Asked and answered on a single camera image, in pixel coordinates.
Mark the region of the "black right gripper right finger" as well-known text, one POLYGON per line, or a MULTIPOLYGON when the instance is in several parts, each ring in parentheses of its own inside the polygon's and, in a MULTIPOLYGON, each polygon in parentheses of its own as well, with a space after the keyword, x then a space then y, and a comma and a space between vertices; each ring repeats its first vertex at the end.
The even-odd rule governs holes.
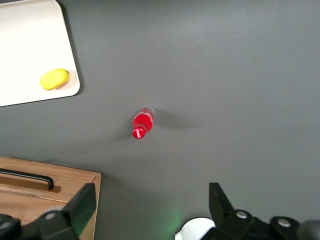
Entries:
POLYGON ((219 183, 209 184, 208 206, 215 227, 203 240, 246 240, 254 217, 245 210, 234 209, 219 183))

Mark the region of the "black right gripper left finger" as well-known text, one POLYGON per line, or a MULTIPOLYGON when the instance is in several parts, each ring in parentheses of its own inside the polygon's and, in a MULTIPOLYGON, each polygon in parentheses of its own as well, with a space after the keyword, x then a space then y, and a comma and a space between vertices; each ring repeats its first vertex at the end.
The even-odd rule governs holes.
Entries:
POLYGON ((86 183, 61 210, 43 213, 21 228, 22 240, 78 240, 96 211, 96 187, 86 183))

